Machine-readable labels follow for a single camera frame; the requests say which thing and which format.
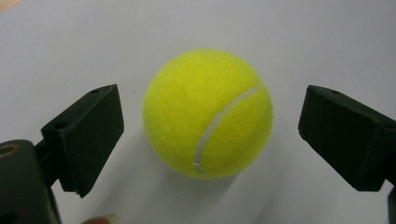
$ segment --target black metal bracket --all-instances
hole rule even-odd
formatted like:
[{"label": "black metal bracket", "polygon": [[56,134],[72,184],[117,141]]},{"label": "black metal bracket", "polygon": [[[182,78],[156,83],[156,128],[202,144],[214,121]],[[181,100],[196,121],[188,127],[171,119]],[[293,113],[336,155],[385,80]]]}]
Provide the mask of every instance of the black metal bracket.
[{"label": "black metal bracket", "polygon": [[[298,129],[354,189],[379,191],[385,179],[396,184],[395,120],[339,91],[308,86]],[[389,196],[389,204],[394,198]]]},{"label": "black metal bracket", "polygon": [[60,223],[50,186],[81,198],[93,188],[124,130],[117,85],[89,91],[45,125],[35,147],[0,144],[0,223]]}]

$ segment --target fuzzy felt surface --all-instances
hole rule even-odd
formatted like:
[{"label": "fuzzy felt surface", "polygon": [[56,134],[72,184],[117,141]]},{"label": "fuzzy felt surface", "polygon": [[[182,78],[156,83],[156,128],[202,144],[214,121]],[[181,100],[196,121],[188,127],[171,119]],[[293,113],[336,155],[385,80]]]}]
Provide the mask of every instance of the fuzzy felt surface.
[{"label": "fuzzy felt surface", "polygon": [[[200,172],[193,165],[199,142],[227,106],[202,148]],[[154,151],[172,168],[198,178],[234,175],[248,167],[264,148],[272,121],[270,95],[255,70],[214,49],[189,51],[166,64],[151,81],[143,105]]]}]

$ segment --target tennis ball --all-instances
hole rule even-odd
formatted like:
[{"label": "tennis ball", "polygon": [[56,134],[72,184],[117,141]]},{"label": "tennis ball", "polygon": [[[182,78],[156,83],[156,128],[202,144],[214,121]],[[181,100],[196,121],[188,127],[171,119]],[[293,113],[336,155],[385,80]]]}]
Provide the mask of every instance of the tennis ball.
[{"label": "tennis ball", "polygon": [[196,49],[166,64],[143,105],[147,138],[185,175],[214,178],[248,167],[266,144],[271,98],[255,70],[228,52]]}]

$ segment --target white seam line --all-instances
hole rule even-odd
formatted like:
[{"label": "white seam line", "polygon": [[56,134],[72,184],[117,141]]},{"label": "white seam line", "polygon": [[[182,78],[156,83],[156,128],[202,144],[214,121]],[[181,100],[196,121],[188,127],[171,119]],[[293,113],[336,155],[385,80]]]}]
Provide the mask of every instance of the white seam line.
[{"label": "white seam line", "polygon": [[192,164],[193,167],[202,175],[205,175],[205,171],[201,167],[201,158],[202,154],[204,152],[204,148],[207,144],[207,141],[209,140],[210,136],[212,133],[216,130],[218,125],[221,123],[222,118],[230,112],[230,110],[239,102],[242,100],[248,98],[250,95],[256,93],[262,84],[259,84],[257,87],[250,89],[248,91],[245,91],[244,93],[240,94],[238,97],[236,97],[232,102],[230,102],[224,109],[222,109],[213,119],[212,122],[210,122],[209,126],[207,127],[206,131],[202,135],[201,139],[198,142],[198,146],[195,150],[195,157],[194,157],[194,163]]}]

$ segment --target white background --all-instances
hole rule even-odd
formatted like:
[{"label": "white background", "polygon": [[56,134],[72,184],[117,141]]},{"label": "white background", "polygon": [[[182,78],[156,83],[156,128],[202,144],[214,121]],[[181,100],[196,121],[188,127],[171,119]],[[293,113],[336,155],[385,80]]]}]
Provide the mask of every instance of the white background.
[{"label": "white background", "polygon": [[[79,97],[117,83],[125,133],[86,198],[53,186],[65,224],[108,213],[132,224],[383,224],[391,184],[357,192],[297,125],[309,84],[396,119],[395,22],[394,0],[25,0],[0,15],[0,142],[38,143]],[[142,129],[150,80],[197,48],[244,58],[273,97],[271,140],[234,177],[175,173]]]}]

